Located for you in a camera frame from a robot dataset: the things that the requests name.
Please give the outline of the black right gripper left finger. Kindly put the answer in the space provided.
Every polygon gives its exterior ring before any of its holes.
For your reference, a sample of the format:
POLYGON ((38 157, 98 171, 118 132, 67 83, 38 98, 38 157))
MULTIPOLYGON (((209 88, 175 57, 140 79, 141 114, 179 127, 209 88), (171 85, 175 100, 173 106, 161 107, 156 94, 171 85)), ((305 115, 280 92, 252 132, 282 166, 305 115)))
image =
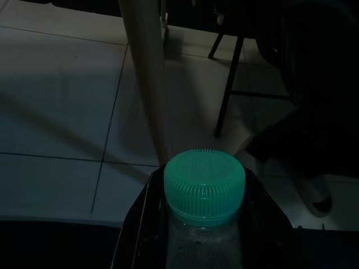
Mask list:
POLYGON ((118 237, 112 269, 165 269, 168 210, 164 168, 154 171, 128 211, 118 237))

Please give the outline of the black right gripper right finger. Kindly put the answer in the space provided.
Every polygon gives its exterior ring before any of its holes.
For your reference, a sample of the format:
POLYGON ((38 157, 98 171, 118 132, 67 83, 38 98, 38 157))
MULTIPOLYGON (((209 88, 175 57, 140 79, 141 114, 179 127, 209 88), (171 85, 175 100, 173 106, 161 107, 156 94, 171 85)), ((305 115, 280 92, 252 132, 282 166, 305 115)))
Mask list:
POLYGON ((243 269, 289 269, 293 227, 257 176, 245 169, 238 219, 243 269))

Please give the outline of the green cap clear bottle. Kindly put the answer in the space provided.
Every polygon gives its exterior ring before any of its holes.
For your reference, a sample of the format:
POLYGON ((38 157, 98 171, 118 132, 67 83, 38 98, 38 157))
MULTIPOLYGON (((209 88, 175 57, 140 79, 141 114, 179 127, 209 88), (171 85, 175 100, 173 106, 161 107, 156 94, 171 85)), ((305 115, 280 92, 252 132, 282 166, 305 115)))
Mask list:
POLYGON ((188 150, 166 164, 165 269, 242 269, 238 216, 245 179, 240 162, 218 150, 188 150))

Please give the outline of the grey slipper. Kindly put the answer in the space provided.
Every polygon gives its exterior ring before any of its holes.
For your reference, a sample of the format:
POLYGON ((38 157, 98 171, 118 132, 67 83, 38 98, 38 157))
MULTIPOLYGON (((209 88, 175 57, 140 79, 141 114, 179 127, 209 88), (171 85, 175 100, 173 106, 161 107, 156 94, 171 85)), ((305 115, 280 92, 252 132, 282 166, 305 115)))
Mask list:
POLYGON ((301 200, 314 216, 323 218, 330 214, 333 201, 324 175, 304 178, 295 174, 292 176, 292 183, 301 200))

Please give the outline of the black mat white stripe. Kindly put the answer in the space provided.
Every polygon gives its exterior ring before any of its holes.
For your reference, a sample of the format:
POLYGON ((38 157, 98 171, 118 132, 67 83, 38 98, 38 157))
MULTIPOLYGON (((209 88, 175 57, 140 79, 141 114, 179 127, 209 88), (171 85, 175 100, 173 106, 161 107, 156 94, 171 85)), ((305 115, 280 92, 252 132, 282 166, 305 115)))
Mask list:
MULTIPOLYGON (((0 221, 0 269, 110 269, 121 228, 0 221)), ((288 264, 258 269, 359 269, 359 232, 292 229, 288 264)))

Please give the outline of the black metal chair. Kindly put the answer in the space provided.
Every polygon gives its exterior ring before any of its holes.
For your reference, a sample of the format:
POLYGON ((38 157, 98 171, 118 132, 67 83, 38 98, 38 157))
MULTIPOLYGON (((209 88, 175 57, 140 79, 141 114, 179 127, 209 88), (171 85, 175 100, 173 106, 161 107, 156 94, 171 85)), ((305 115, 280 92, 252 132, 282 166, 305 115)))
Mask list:
POLYGON ((273 99, 273 100, 289 100, 289 97, 282 96, 282 95, 274 95, 274 94, 264 94, 264 93, 258 93, 258 92, 245 92, 245 91, 238 91, 233 90, 233 83, 234 78, 236 76, 236 71, 239 63, 240 54, 242 52, 244 37, 242 35, 239 35, 236 40, 233 57, 231 61, 231 65, 229 68, 229 74, 227 77, 227 82, 224 89, 224 94, 222 98, 222 103, 219 110, 219 115, 217 119, 217 125, 215 128, 214 136, 216 138, 219 138, 222 132, 222 126, 225 119, 225 114, 227 111, 229 98, 231 95, 240 95, 240 96, 246 96, 246 97, 255 97, 255 98, 266 98, 266 99, 273 99))

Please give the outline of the wooden table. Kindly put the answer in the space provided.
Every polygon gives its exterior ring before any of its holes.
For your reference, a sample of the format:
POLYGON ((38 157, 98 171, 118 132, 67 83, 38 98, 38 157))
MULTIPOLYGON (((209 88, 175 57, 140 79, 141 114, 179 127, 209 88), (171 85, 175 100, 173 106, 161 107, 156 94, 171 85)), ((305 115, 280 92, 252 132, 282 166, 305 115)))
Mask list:
POLYGON ((169 160, 165 72, 157 0, 118 0, 151 140, 160 165, 169 160))

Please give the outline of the person in black clothes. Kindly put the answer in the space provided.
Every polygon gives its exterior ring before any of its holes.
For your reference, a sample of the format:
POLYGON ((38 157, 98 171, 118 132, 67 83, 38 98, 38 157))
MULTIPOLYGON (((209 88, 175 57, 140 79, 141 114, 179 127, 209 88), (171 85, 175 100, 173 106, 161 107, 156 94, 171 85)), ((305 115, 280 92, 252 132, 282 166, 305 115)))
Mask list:
POLYGON ((282 0, 282 80, 296 110, 247 150, 304 177, 359 179, 359 0, 282 0))

